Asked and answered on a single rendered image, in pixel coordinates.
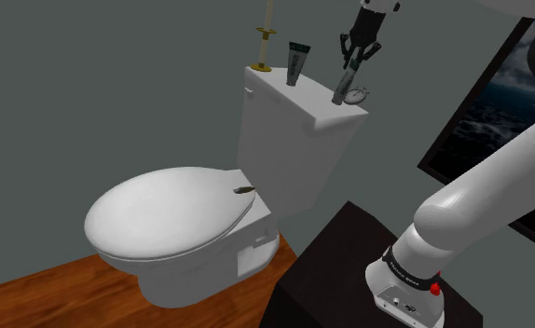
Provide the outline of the white toilet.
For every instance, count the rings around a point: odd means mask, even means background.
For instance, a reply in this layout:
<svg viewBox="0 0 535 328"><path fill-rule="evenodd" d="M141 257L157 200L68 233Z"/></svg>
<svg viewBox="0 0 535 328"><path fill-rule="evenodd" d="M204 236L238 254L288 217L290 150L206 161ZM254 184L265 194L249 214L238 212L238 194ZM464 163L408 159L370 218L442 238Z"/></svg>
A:
<svg viewBox="0 0 535 328"><path fill-rule="evenodd" d="M310 209L366 118L307 76L246 69L236 167L177 167L116 185L84 230L111 267L161 308L198 303L264 269L280 219Z"/></svg>

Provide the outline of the dark grey standing tube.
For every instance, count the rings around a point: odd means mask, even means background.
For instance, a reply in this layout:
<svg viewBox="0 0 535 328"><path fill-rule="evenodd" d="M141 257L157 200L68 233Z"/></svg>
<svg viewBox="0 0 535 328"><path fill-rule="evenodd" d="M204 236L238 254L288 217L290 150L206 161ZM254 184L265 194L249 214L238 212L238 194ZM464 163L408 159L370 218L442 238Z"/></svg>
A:
<svg viewBox="0 0 535 328"><path fill-rule="evenodd" d="M294 87L300 76L311 46L289 42L289 56L287 66L286 84Z"/></svg>

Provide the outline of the dark framed wall picture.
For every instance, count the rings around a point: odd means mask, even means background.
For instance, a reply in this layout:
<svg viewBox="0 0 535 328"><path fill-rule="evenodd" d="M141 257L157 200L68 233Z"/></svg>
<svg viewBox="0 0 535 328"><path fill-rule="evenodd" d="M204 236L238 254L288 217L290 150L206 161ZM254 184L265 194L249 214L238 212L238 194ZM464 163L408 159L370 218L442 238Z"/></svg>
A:
<svg viewBox="0 0 535 328"><path fill-rule="evenodd" d="M448 185L535 123L528 49L535 19L523 18L418 164ZM508 226L535 242L535 210Z"/></svg>

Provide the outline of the dark robot stand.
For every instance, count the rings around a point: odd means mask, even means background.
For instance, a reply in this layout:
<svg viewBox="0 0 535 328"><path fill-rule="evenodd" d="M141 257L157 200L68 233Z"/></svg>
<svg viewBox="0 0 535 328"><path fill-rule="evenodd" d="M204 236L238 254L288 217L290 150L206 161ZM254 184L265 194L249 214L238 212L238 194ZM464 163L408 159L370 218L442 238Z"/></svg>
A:
<svg viewBox="0 0 535 328"><path fill-rule="evenodd" d="M443 313L390 286L372 294L365 269L396 237L346 202L275 285L258 328L483 328L483 316L444 280Z"/></svg>

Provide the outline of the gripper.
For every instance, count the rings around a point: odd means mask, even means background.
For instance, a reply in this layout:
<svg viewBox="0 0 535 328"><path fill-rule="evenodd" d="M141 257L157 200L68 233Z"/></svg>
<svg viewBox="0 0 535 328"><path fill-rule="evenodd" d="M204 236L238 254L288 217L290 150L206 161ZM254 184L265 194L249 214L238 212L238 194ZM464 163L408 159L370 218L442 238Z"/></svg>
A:
<svg viewBox="0 0 535 328"><path fill-rule="evenodd" d="M353 54L354 47L361 48L356 57L356 61L358 63L368 61L382 48L382 46L375 41L377 40L377 33L380 30L385 17L385 13L360 7L356 21L350 29L350 35L341 34L339 36L341 52L344 59L344 69L346 69L350 63L350 58Z"/></svg>

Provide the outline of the light grey leaning tube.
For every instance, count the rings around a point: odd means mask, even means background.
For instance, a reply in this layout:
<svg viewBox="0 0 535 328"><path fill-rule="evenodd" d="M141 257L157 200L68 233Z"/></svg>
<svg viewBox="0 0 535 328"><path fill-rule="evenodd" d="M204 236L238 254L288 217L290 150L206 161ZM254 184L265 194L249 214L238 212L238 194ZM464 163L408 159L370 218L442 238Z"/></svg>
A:
<svg viewBox="0 0 535 328"><path fill-rule="evenodd" d="M349 65L345 71L345 74L341 78L334 92L333 98L331 100L333 104L341 105L344 102L346 95L350 89L350 85L359 67L360 67L360 63L358 61L356 61L355 59L350 60Z"/></svg>

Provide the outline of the silver stopwatch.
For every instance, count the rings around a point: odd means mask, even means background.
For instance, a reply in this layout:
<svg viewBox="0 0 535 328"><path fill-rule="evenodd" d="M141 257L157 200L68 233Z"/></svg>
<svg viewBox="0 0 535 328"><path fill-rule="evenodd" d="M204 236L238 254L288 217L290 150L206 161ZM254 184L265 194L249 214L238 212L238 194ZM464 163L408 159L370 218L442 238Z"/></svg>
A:
<svg viewBox="0 0 535 328"><path fill-rule="evenodd" d="M347 94L344 98L344 103L348 105L357 105L362 103L367 95L369 94L369 91L366 88L353 88L347 91Z"/></svg>

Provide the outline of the cream and gold candlestick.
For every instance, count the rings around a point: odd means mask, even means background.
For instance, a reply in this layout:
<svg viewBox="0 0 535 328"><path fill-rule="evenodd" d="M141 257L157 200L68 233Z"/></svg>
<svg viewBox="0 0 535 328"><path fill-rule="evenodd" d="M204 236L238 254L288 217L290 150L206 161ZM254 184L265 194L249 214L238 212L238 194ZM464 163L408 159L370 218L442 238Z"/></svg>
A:
<svg viewBox="0 0 535 328"><path fill-rule="evenodd" d="M250 65L250 68L252 70L263 72L263 73L268 73L271 71L271 68L267 66L267 53L268 53L268 40L272 34L275 34L275 31L271 30L274 4L275 4L275 0L267 0L267 9L266 9L264 26L261 28L257 28L257 31L261 33L259 59L257 63Z"/></svg>

